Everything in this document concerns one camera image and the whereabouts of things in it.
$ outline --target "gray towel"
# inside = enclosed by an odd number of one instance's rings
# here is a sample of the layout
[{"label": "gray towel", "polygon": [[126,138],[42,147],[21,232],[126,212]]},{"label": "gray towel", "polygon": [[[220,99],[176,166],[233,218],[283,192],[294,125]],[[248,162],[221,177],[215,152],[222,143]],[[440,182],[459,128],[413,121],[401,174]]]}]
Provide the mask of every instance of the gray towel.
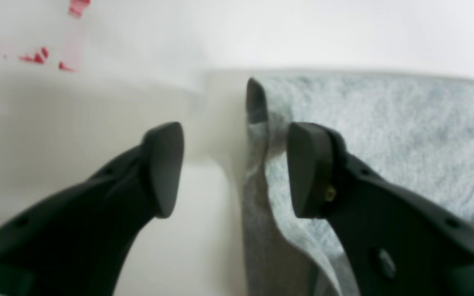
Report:
[{"label": "gray towel", "polygon": [[246,103],[250,150],[243,221],[251,296],[359,295],[328,223],[293,213],[284,143],[292,121],[339,131],[348,150],[383,178],[474,225],[474,82],[264,75],[250,80]]}]

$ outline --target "red object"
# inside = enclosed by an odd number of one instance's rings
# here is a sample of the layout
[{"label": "red object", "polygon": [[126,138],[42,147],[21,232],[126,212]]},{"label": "red object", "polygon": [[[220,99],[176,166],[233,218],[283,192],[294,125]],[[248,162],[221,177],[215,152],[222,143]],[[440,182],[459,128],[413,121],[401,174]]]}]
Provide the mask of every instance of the red object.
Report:
[{"label": "red object", "polygon": [[64,64],[64,62],[60,62],[59,68],[60,68],[60,70],[74,72],[74,69],[71,69],[71,68],[67,67],[67,66]]},{"label": "red object", "polygon": [[49,50],[47,49],[47,47],[42,47],[41,53],[43,54],[45,58],[49,58]]},{"label": "red object", "polygon": [[71,0],[71,6],[69,7],[69,14],[80,18],[83,12],[89,5],[91,0]]},{"label": "red object", "polygon": [[31,58],[30,56],[20,56],[20,60],[24,60],[25,62],[34,62],[34,58]]},{"label": "red object", "polygon": [[38,64],[44,63],[43,58],[38,53],[34,56],[34,62],[37,62]]}]

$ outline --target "white surface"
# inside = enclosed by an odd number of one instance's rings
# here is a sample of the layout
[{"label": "white surface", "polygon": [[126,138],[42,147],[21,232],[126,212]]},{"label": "white surface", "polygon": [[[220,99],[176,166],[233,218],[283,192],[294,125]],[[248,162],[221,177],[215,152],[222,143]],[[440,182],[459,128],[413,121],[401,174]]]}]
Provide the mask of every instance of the white surface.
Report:
[{"label": "white surface", "polygon": [[[0,38],[54,30],[34,22],[60,2],[34,1],[0,0],[11,5],[0,9]],[[117,295],[245,294],[246,69],[474,78],[474,1],[94,0],[82,22],[79,74],[0,62],[0,223],[86,178],[146,129],[181,120],[176,212],[142,231]]]}]

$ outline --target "fabric fold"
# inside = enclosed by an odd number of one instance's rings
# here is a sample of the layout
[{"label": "fabric fold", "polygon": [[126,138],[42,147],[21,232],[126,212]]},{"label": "fabric fold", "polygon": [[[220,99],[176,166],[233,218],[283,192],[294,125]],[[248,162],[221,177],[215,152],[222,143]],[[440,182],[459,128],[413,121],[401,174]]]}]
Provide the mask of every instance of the fabric fold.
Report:
[{"label": "fabric fold", "polygon": [[285,145],[291,122],[339,131],[348,150],[386,180],[474,225],[473,81],[267,74],[250,79],[246,109],[243,221],[250,295],[359,295],[327,221],[293,213]]}]

